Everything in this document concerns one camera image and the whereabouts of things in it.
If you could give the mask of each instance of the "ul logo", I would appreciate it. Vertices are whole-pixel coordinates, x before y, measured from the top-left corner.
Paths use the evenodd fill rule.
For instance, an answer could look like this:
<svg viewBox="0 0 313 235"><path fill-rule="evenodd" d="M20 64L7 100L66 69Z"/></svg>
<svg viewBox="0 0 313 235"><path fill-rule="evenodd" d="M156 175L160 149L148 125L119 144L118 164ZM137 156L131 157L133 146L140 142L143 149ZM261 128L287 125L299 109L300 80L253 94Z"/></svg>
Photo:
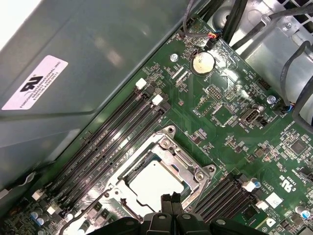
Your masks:
<svg viewBox="0 0 313 235"><path fill-rule="evenodd" d="M32 77L25 86L20 90L20 92L27 92L29 90L32 90L35 88L35 86L40 82L40 80L43 78L43 76L39 77Z"/></svg>

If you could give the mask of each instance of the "cpu socket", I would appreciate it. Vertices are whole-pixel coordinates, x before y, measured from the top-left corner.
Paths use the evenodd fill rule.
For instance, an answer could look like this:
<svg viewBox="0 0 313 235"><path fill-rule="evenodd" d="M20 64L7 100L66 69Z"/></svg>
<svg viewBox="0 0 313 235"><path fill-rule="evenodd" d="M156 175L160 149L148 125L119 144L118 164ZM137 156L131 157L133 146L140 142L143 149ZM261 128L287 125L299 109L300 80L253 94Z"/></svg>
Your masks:
<svg viewBox="0 0 313 235"><path fill-rule="evenodd" d="M161 210L161 195L181 194L187 208L208 186L214 165L201 167L174 140L175 126L152 133L109 178L107 197L118 201L130 215L141 219Z"/></svg>

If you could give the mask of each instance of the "sticker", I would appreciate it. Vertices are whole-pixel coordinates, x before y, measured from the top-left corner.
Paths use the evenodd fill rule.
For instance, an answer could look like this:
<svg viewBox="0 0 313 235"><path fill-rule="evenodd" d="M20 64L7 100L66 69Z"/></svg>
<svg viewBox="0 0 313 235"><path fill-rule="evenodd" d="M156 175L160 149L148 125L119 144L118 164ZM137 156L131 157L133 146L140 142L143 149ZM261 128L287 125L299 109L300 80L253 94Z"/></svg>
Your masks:
<svg viewBox="0 0 313 235"><path fill-rule="evenodd" d="M46 56L2 107L2 110L30 109L67 65L68 62L64 60L52 55Z"/></svg>
<svg viewBox="0 0 313 235"><path fill-rule="evenodd" d="M276 223L276 221L275 220L273 220L272 218L268 218L267 220L266 220L266 224L271 228L271 227L273 227L273 225Z"/></svg>
<svg viewBox="0 0 313 235"><path fill-rule="evenodd" d="M283 202L283 199L281 199L276 193L272 193L270 196L265 199L273 208L278 207L279 204Z"/></svg>

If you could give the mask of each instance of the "screw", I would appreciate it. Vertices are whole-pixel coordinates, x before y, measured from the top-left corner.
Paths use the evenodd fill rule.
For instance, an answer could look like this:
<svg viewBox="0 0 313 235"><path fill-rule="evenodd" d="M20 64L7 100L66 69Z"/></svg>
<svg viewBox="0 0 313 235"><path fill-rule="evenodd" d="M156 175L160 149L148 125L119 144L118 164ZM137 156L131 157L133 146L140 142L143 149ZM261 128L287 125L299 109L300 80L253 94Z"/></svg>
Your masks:
<svg viewBox="0 0 313 235"><path fill-rule="evenodd" d="M161 145L162 145L163 147L167 147L167 146L170 145L170 141L169 141L168 139L164 139L164 140L162 140Z"/></svg>
<svg viewBox="0 0 313 235"><path fill-rule="evenodd" d="M198 173L196 173L196 178L197 180L201 181L204 179L204 174L201 171L199 171Z"/></svg>
<svg viewBox="0 0 313 235"><path fill-rule="evenodd" d="M291 24L291 23L287 23L287 24L285 24L285 28L286 28L286 30L291 29L291 27L292 27L292 24Z"/></svg>
<svg viewBox="0 0 313 235"><path fill-rule="evenodd" d="M219 225L225 225L226 224L226 222L224 220L222 220L222 219L218 219L216 221L216 223L219 224Z"/></svg>
<svg viewBox="0 0 313 235"><path fill-rule="evenodd" d="M170 60L172 61L172 62L176 62L176 61L178 61L178 55L177 54L171 54L171 56L170 56Z"/></svg>
<svg viewBox="0 0 313 235"><path fill-rule="evenodd" d="M273 95L270 95L266 98L266 101L268 104L274 104L276 102L276 97Z"/></svg>
<svg viewBox="0 0 313 235"><path fill-rule="evenodd" d="M182 215L182 218L184 218L184 219L190 219L190 218L191 218L191 216L190 216L190 215L188 215L188 214L183 214L183 215Z"/></svg>
<svg viewBox="0 0 313 235"><path fill-rule="evenodd" d="M262 106L262 105L259 105L259 106L258 106L258 110L259 110L260 112L263 112L263 111L264 111L264 109L265 109L265 107L264 107L264 106Z"/></svg>

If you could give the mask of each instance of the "motherboard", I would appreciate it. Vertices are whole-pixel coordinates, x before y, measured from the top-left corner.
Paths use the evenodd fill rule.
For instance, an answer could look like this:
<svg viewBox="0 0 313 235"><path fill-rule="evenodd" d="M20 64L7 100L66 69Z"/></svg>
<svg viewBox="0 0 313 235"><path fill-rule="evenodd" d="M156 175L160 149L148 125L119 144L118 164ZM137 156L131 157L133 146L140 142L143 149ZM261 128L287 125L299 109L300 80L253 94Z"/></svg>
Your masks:
<svg viewBox="0 0 313 235"><path fill-rule="evenodd" d="M193 16L191 32L210 32ZM1 223L3 234L87 234L181 194L271 235L312 234L312 138L222 39L181 29L145 63Z"/></svg>

